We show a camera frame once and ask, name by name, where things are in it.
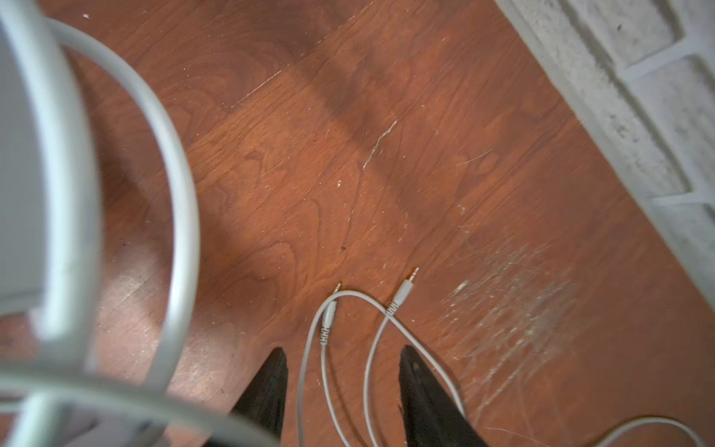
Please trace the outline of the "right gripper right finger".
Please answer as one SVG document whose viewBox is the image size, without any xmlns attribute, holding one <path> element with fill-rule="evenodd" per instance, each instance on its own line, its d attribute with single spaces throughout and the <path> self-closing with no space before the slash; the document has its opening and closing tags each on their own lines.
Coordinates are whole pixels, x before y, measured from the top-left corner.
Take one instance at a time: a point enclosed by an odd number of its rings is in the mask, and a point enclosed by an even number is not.
<svg viewBox="0 0 715 447">
<path fill-rule="evenodd" d="M 404 346 L 400 352 L 398 381 L 409 447 L 487 446 L 413 346 Z"/>
</svg>

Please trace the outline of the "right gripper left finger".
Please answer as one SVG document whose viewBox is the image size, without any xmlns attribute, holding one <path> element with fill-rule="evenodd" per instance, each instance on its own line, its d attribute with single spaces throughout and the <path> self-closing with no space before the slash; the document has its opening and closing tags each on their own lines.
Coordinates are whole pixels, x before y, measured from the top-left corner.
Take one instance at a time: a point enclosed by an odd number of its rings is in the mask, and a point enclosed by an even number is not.
<svg viewBox="0 0 715 447">
<path fill-rule="evenodd" d="M 241 416 L 251 421 L 280 443 L 288 378 L 287 355 L 283 348 L 274 348 L 236 401 L 229 415 Z"/>
</svg>

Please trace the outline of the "white headphones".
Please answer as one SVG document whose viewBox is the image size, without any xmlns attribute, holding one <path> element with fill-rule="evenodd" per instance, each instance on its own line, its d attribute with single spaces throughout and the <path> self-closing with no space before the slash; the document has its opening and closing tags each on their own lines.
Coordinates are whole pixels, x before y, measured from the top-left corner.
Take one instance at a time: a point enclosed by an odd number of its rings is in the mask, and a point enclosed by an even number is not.
<svg viewBox="0 0 715 447">
<path fill-rule="evenodd" d="M 197 192 L 181 139 L 158 97 L 101 42 L 46 17 L 33 1 L 5 1 L 1 24 L 35 121 L 46 193 L 46 276 L 42 349 L 35 364 L 3 363 L 1 383 L 27 391 L 7 444 L 51 446 L 75 402 L 110 406 L 152 423 L 139 444 L 164 424 L 182 423 L 235 446 L 272 446 L 275 438 L 240 416 L 221 416 L 173 400 L 166 389 L 182 355 L 197 294 L 200 223 Z M 87 113 L 64 49 L 100 65 L 126 89 L 150 125 L 171 190 L 173 264 L 169 308 L 143 387 L 107 383 L 81 370 L 89 351 L 99 288 L 101 194 Z"/>
</svg>

